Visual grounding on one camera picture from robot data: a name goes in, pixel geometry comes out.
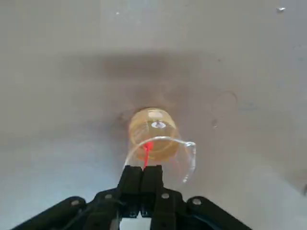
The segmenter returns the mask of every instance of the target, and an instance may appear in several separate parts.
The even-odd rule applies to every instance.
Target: gray surface
[[[198,144],[185,197],[256,230],[305,229],[306,6],[1,1],[0,229],[115,186],[144,106]]]

